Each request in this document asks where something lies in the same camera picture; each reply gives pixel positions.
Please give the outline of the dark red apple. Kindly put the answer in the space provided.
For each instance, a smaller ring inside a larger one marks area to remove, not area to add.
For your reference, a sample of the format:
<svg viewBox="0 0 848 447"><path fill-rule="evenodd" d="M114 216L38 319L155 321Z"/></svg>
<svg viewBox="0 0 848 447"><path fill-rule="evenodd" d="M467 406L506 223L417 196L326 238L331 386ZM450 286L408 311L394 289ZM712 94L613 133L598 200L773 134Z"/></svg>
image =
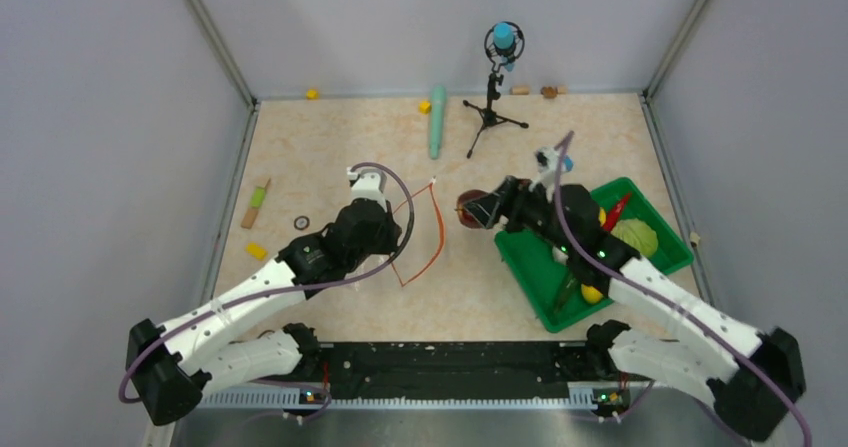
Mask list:
<svg viewBox="0 0 848 447"><path fill-rule="evenodd" d="M456 200L455 212L459 223L468 229L482 229L486 222L480 222L469 210L467 205L480 198L486 197L487 192L480 189L471 189L460 194Z"/></svg>

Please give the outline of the clear zip bag orange zipper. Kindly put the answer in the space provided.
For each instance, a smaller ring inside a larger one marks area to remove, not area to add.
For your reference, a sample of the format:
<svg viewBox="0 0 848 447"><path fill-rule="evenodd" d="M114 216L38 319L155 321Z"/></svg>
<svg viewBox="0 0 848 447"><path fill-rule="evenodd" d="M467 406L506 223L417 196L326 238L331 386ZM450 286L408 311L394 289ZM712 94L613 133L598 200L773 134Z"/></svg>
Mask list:
<svg viewBox="0 0 848 447"><path fill-rule="evenodd" d="M447 230L438 187L438 178L432 176L425 181L420 179L411 192L415 225L404 251L389 268L401 288L433 271L444 251Z"/></svg>

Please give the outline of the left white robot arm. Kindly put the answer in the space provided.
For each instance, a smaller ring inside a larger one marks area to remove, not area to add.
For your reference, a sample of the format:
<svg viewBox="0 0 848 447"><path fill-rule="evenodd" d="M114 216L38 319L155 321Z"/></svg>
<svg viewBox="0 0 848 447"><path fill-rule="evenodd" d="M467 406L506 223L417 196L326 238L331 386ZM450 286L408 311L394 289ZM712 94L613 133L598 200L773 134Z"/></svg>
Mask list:
<svg viewBox="0 0 848 447"><path fill-rule="evenodd" d="M358 198L225 294L162 324L137 323L129 332L120 401L143 404L150 421L164 426L231 386L269 376L314 377L321 346L305 324L290 323L253 341L241 335L323 290L359 281L354 272L372 255L395 260L414 225L410 215L400 227L388 202Z"/></svg>

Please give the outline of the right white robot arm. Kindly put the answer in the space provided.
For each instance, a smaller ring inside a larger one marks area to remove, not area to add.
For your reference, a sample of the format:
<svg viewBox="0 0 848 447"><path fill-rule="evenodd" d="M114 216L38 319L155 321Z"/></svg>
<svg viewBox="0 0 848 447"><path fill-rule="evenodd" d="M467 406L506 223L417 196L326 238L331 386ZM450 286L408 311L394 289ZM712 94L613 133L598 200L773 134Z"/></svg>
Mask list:
<svg viewBox="0 0 848 447"><path fill-rule="evenodd" d="M704 302L673 282L636 248L606 231L600 207L579 184L545 187L508 176L493 191L457 200L469 228L529 231L566 254L580 281L662 325L667 341L621 321L591 326L586 364L600 379L620 371L656 380L709 407L738 436L765 442L787 416L812 443L797 402L806 391L800 348L787 331L764 332Z"/></svg>

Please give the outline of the green plastic tray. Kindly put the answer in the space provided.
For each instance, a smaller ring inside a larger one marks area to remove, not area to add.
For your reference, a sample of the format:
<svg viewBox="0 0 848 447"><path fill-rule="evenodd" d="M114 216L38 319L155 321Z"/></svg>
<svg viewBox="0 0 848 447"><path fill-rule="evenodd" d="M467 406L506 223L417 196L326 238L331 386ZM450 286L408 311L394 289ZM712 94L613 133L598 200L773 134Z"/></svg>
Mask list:
<svg viewBox="0 0 848 447"><path fill-rule="evenodd" d="M657 234L658 247L649 258L651 263L664 274L673 274L691 265L693 253L689 244L672 229L630 178L619 177L591 191L591 197L605 211L613 209L625 196L630 199L619 221L638 219ZM495 235L494 242L548 332L559 333L613 304L608 298L588 303L577 293L559 308L556 301L568 269L554 260L552 247L529 231L500 232Z"/></svg>

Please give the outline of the wooden stick green block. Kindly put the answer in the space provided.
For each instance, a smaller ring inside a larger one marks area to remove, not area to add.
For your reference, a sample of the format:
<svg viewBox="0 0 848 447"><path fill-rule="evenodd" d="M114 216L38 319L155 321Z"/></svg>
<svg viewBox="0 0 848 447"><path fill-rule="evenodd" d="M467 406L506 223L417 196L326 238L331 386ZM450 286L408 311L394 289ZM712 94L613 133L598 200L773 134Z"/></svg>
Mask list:
<svg viewBox="0 0 848 447"><path fill-rule="evenodd" d="M270 185L270 176L264 176L255 182L253 190L251 192L251 196L248 201L248 207L240 223L241 228L250 230L253 227L259 215L260 209L262 207Z"/></svg>

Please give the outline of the cork piece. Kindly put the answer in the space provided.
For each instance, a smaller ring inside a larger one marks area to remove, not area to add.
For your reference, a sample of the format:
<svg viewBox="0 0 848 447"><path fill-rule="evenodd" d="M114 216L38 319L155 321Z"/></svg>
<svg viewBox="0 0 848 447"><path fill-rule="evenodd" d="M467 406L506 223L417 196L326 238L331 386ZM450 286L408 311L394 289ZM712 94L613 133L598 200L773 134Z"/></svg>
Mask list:
<svg viewBox="0 0 848 447"><path fill-rule="evenodd" d="M514 85L511 87L510 93L512 95L528 95L530 88L526 85Z"/></svg>

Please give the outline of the teal plastic tube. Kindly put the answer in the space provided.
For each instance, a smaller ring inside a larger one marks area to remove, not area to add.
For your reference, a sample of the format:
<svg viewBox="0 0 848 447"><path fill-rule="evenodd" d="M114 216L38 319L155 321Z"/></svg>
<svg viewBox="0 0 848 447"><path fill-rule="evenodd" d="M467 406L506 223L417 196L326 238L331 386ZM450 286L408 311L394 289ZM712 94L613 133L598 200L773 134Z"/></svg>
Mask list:
<svg viewBox="0 0 848 447"><path fill-rule="evenodd" d="M447 91L443 85L436 85L430 94L429 142L428 152L432 160L438 159L441 152L444 114L447 102Z"/></svg>

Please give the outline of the red chili pepper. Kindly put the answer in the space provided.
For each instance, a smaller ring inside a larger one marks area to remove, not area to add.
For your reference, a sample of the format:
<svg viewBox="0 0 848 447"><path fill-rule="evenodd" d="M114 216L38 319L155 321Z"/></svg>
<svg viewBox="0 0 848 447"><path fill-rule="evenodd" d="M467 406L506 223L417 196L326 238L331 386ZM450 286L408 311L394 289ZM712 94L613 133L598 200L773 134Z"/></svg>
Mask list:
<svg viewBox="0 0 848 447"><path fill-rule="evenodd" d="M602 223L602 228L605 231L611 232L614 229L631 198L632 193L628 192L609 211L605 212L604 222Z"/></svg>

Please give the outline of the brown wooden pieces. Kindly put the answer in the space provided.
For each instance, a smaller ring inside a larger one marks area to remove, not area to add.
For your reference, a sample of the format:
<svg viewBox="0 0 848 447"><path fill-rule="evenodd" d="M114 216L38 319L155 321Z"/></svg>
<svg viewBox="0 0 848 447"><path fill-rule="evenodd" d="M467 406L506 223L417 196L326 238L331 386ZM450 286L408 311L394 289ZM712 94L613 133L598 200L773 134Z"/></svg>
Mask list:
<svg viewBox="0 0 848 447"><path fill-rule="evenodd" d="M567 95L569 89L565 85L559 86L543 86L540 88L540 95L545 99L555 99L559 96Z"/></svg>

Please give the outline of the green cabbage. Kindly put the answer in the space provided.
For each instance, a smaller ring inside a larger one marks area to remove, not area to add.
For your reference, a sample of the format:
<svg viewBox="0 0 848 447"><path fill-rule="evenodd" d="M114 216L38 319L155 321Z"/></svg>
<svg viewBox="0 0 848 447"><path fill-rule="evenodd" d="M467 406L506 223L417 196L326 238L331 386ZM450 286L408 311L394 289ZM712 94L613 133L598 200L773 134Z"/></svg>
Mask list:
<svg viewBox="0 0 848 447"><path fill-rule="evenodd" d="M650 258L659 250L657 232L639 219L619 220L611 231L612 235Z"/></svg>

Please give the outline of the blue microphone on tripod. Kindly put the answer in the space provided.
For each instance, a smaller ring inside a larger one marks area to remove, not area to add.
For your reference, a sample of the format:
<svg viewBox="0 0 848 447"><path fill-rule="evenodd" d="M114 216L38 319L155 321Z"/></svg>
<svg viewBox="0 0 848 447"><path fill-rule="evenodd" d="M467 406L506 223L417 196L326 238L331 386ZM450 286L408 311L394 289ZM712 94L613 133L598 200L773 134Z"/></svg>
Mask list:
<svg viewBox="0 0 848 447"><path fill-rule="evenodd" d="M521 129L529 128L529 124L527 122L504 117L497 113L494 109L494 103L502 96L500 87L503 85L504 71L511 72L516 61L520 59L524 53L524 32L514 22L498 22L486 32L483 48L486 58L490 62L485 105L480 107L472 104L468 100L463 101L463 106L475 110L481 120L480 127L478 128L474 140L466 153L467 159L470 159L473 156L475 147L483 132L503 124L513 124Z"/></svg>

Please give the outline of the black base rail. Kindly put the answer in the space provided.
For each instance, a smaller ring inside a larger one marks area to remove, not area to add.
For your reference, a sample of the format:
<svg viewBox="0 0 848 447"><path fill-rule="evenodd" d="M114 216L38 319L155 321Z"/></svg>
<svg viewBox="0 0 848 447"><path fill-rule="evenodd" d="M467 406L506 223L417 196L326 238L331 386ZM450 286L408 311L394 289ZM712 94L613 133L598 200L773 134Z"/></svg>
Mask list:
<svg viewBox="0 0 848 447"><path fill-rule="evenodd" d="M637 399L642 380L579 341L327 343L287 378L324 387L337 401L585 399L617 408Z"/></svg>

